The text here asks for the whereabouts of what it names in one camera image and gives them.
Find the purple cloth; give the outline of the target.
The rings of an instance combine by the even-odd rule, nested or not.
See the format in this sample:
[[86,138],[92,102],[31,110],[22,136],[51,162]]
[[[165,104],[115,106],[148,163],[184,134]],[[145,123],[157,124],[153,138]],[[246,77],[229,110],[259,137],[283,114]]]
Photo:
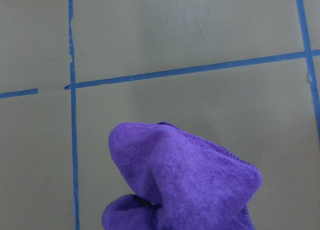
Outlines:
[[108,146],[132,194],[103,212],[105,229],[253,229],[262,175],[226,148],[161,122],[121,123]]

